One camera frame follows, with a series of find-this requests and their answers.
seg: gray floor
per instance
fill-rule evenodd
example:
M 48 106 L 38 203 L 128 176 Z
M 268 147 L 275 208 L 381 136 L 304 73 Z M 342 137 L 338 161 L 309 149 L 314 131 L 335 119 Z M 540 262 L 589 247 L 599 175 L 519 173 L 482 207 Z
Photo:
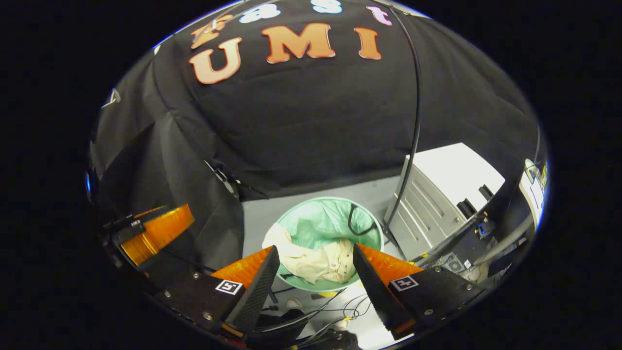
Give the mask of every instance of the gray floor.
M 397 187 L 399 176 L 388 177 L 377 181 L 364 182 L 353 186 L 340 187 L 336 189 L 330 189 L 326 191 L 314 192 L 311 194 L 302 194 L 298 196 L 282 197 L 276 199 L 262 199 L 258 201 L 249 201 L 243 203 L 244 208 L 244 248 L 243 256 L 247 257 L 252 253 L 261 249 L 261 243 L 264 240 L 264 236 L 270 226 L 278 220 L 291 207 L 296 204 L 306 201 L 307 199 L 333 196 L 343 197 L 357 202 L 361 206 L 367 208 L 380 222 L 383 222 L 384 213 L 391 200 L 391 195 Z M 397 258 L 402 258 L 395 246 L 392 243 L 385 244 L 384 252 Z M 290 286 L 279 278 L 274 279 L 272 285 L 273 291 L 279 291 Z M 311 299 L 311 292 L 294 289 L 291 291 L 285 291 L 278 293 L 276 296 L 279 299 L 277 304 L 279 311 L 265 312 L 269 315 L 282 315 L 285 313 L 285 304 L 289 298 L 298 299 L 305 312 L 313 311 L 322 306 L 328 299 Z M 328 310 L 342 309 L 345 304 L 351 299 L 364 295 L 365 290 L 362 284 L 355 283 L 348 287 L 342 294 L 335 298 L 326 307 Z M 364 300 L 364 296 L 356 299 L 348 305 L 348 308 L 354 308 L 361 301 Z M 270 298 L 267 298 L 264 307 L 273 305 Z M 362 314 L 365 312 L 369 305 L 369 299 L 364 300 L 358 307 L 358 311 Z M 346 312 L 347 316 L 352 315 L 352 311 Z M 335 321 L 338 318 L 343 317 L 342 311 L 324 311 L 313 317 L 300 334 L 300 337 L 311 335 L 318 331 L 326 324 Z M 385 346 L 396 343 L 391 336 L 391 333 L 387 331 L 382 322 L 378 318 L 373 305 L 369 307 L 369 311 L 360 316 L 357 319 L 350 321 L 348 331 L 355 333 L 358 337 L 358 344 L 361 349 L 379 349 Z

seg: orange letter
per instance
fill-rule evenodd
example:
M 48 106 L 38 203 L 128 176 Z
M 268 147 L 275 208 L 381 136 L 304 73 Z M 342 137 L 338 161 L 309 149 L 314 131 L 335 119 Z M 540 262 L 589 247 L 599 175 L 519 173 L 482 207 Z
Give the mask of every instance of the orange letter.
M 326 23 L 307 24 L 301 35 L 298 36 L 286 26 L 276 26 L 266 28 L 261 34 L 268 36 L 270 40 L 270 56 L 268 63 L 280 63 L 288 61 L 290 55 L 285 52 L 285 46 L 299 59 L 305 55 L 307 47 L 311 48 L 307 52 L 309 57 L 334 57 L 335 51 L 330 48 L 328 43 L 328 30 L 330 26 Z
M 368 60 L 379 60 L 382 58 L 376 47 L 376 37 L 378 33 L 367 28 L 354 28 L 354 31 L 361 37 L 361 50 L 358 54 Z
M 226 20 L 228 20 L 229 18 L 233 17 L 232 15 L 228 14 L 225 15 L 223 17 L 220 17 L 219 19 L 215 19 L 214 21 L 212 21 L 211 23 L 209 23 L 206 26 L 203 26 L 195 31 L 193 31 L 191 33 L 191 35 L 194 35 L 194 43 L 192 44 L 191 48 L 196 49 L 197 47 L 205 44 L 206 42 L 214 39 L 215 37 L 218 36 L 218 34 L 220 33 L 214 33 L 213 31 L 220 31 L 222 28 L 225 27 L 225 24 L 223 22 L 225 22 Z
M 192 57 L 190 63 L 194 65 L 197 80 L 204 84 L 214 84 L 235 74 L 240 64 L 238 44 L 241 41 L 242 38 L 237 37 L 227 40 L 218 46 L 219 49 L 225 51 L 227 64 L 217 72 L 211 68 L 210 56 L 214 50 L 208 49 Z

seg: trash bin liner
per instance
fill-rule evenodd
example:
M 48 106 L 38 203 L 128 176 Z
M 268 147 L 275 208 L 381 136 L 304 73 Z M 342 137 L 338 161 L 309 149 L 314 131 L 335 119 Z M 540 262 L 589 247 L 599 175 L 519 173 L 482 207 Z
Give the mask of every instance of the trash bin liner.
M 292 237 L 292 243 L 310 249 L 349 239 L 383 251 L 381 227 L 374 215 L 358 203 L 339 197 L 318 197 L 302 202 L 288 210 L 277 221 Z M 277 276 L 287 284 L 301 290 L 327 292 L 340 290 L 359 280 L 357 273 L 346 283 L 317 280 L 311 284 L 304 278 L 289 275 L 290 271 L 280 265 Z

